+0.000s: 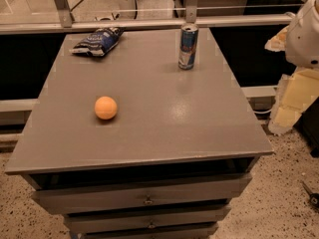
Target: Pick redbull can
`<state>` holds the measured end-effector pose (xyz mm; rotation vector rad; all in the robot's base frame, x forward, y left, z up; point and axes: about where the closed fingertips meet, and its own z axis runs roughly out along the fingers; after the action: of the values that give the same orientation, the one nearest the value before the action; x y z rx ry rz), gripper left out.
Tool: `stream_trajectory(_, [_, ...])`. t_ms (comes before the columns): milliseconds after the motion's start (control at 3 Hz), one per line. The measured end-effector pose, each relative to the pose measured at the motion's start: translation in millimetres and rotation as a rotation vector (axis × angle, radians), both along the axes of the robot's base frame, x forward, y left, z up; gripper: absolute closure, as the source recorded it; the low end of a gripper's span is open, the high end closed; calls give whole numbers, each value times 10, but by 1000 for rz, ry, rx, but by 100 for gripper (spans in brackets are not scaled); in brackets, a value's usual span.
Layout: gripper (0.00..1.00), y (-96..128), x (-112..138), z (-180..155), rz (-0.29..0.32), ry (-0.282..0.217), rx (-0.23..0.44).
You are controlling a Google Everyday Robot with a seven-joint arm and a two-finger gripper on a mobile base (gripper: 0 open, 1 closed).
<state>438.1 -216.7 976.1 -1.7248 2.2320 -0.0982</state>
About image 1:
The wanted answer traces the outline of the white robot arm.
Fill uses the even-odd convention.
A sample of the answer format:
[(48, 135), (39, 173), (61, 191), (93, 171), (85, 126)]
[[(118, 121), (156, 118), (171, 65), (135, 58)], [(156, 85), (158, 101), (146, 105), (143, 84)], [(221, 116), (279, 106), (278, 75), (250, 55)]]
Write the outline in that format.
[(291, 20), (285, 55), (297, 67), (319, 68), (319, 0), (307, 0)]

